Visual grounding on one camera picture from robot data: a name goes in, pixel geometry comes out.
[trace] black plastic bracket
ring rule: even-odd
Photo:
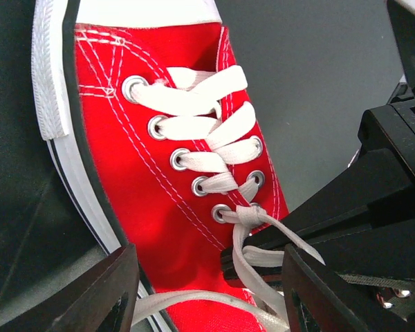
[[[358,137],[359,159],[282,222],[314,246],[330,269],[368,286],[379,302],[392,288],[413,288],[411,299],[391,299],[391,310],[408,317],[415,313],[415,253],[406,253],[415,250],[415,99],[365,111]],[[244,244],[283,250],[289,243],[270,226]],[[221,263],[227,283],[243,287],[231,248],[222,252]],[[281,268],[256,270],[271,286],[283,288]]]
[[[415,332],[303,250],[287,245],[283,265],[292,332]]]
[[[46,301],[0,326],[0,332],[127,332],[131,329],[137,290],[136,249],[128,245]]]

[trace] metal eyelet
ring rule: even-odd
[[[381,293],[376,294],[376,299],[384,309],[391,309],[394,306],[391,302],[386,302]]]
[[[165,140],[166,137],[164,137],[159,131],[158,131],[158,123],[161,120],[167,119],[167,116],[154,116],[151,120],[149,120],[149,123],[147,124],[147,132],[149,135],[156,139],[156,140]]]
[[[185,169],[187,169],[185,166],[180,164],[180,156],[182,154],[188,154],[190,151],[188,149],[184,149],[184,148],[180,148],[175,150],[174,152],[172,152],[171,154],[171,166],[173,169],[175,169],[176,171],[184,171]]]
[[[136,84],[142,84],[145,86],[149,85],[145,78],[138,75],[129,76],[127,79],[124,80],[122,84],[123,96],[133,104],[138,104],[135,98],[132,96],[132,87]]]
[[[201,183],[207,178],[208,178],[207,176],[199,176],[198,178],[192,181],[192,192],[194,193],[195,196],[203,197],[208,194],[201,187]]]
[[[264,174],[262,171],[253,171],[248,175],[248,180],[250,180],[251,178],[255,179],[255,183],[258,185],[258,188],[263,187],[264,185]]]
[[[232,211],[232,210],[226,204],[217,204],[212,208],[212,212],[211,212],[212,218],[214,218],[214,220],[217,223],[225,223],[223,217],[220,214],[220,211]]]
[[[251,136],[250,138],[253,138],[254,140],[257,141],[257,149],[258,149],[258,156],[257,156],[257,158],[258,158],[258,157],[260,157],[263,154],[263,142],[261,141],[261,138],[258,137],[258,136],[256,136],[256,135]]]

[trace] dark gray surface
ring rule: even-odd
[[[34,5],[0,1],[0,313],[14,316],[23,294],[34,295],[29,290],[97,244],[39,135],[30,71]],[[25,298],[20,309],[30,303]]]
[[[217,0],[292,210],[359,146],[402,69],[382,0]]]
[[[56,270],[38,280],[36,284],[26,287],[18,296],[0,307],[0,326],[68,286],[105,257],[101,247],[95,246],[73,263],[57,267]]]

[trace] shoelace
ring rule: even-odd
[[[262,142],[256,136],[242,139],[255,125],[255,110],[245,102],[225,122],[221,121],[221,105],[218,100],[244,90],[246,77],[240,66],[231,66],[218,73],[193,71],[173,67],[168,71],[177,89],[166,82],[148,85],[138,76],[128,77],[122,86],[126,99],[150,109],[165,113],[149,121],[149,134],[157,140],[205,140],[212,152],[178,149],[170,156],[174,169],[191,169],[196,172],[217,173],[211,177],[198,177],[192,183],[197,196],[209,193],[227,193],[239,190],[251,202],[258,192],[264,175],[253,172],[248,180],[238,185],[228,165],[247,163],[261,155]],[[215,113],[215,118],[206,116]],[[221,223],[233,223],[232,258],[235,270],[243,284],[271,307],[277,316],[229,295],[202,290],[185,290],[151,295],[136,304],[133,324],[156,311],[179,302],[205,299],[220,302],[252,313],[267,331],[288,331],[288,318],[283,296],[272,289],[252,266],[281,266],[284,252],[262,250],[253,246],[243,248],[245,238],[257,226],[268,223],[282,231],[296,246],[307,251],[324,264],[318,251],[289,230],[278,220],[268,216],[258,205],[236,206],[232,211],[226,205],[216,206],[212,216]]]

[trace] red sneaker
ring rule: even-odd
[[[288,211],[213,0],[37,0],[33,85],[41,135],[107,252],[135,243],[157,293],[253,304],[222,278],[224,212]],[[168,313],[183,332],[263,331],[216,302]]]

